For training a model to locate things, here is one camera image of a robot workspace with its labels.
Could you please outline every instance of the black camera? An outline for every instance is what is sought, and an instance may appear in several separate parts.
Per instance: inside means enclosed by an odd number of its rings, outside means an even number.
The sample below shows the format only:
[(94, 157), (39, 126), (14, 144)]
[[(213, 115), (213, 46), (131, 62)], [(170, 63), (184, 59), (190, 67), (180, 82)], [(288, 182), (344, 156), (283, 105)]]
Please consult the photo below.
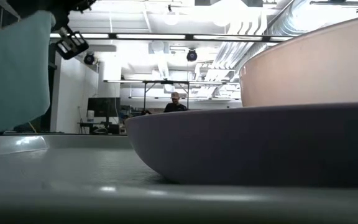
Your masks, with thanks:
[(94, 65), (97, 62), (97, 59), (94, 57), (93, 52), (86, 53), (86, 56), (84, 58), (84, 63), (87, 65)]
[(189, 52), (187, 53), (187, 61), (189, 62), (194, 62), (195, 60), (197, 60), (197, 53), (195, 49), (190, 49)]

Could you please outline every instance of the lavender bowl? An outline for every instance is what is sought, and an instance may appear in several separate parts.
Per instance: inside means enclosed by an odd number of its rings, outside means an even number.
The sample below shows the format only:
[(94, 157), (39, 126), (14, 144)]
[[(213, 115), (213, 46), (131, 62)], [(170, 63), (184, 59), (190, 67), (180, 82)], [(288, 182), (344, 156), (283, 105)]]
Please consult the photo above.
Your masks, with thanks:
[(358, 103), (128, 119), (139, 157), (181, 184), (358, 187)]

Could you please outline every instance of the bowl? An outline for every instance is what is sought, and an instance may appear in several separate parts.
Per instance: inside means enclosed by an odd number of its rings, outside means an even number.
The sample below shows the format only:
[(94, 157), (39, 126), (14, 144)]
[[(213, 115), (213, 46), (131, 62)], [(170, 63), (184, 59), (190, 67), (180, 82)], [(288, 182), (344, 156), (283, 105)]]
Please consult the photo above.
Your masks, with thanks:
[(153, 114), (126, 127), (173, 182), (358, 187), (358, 103)]
[(358, 18), (275, 45), (240, 76), (243, 106), (358, 102)]

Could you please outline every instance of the teal cloth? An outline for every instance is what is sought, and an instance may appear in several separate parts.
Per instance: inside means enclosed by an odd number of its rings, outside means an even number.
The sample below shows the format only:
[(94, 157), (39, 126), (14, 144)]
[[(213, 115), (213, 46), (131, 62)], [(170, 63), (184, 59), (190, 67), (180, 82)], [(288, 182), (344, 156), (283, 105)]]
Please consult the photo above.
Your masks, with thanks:
[(0, 131), (43, 115), (49, 107), (48, 45), (54, 18), (34, 15), (0, 30)]

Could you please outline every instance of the dark shirt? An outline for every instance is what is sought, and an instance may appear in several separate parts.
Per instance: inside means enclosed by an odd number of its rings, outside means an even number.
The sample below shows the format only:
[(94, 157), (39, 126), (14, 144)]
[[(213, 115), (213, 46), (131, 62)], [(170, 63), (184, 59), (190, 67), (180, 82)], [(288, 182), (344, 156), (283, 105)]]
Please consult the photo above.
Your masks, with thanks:
[(176, 105), (174, 103), (169, 103), (167, 104), (167, 106), (165, 107), (164, 113), (168, 113), (168, 112), (176, 112), (176, 111), (186, 111), (187, 107), (185, 105)]

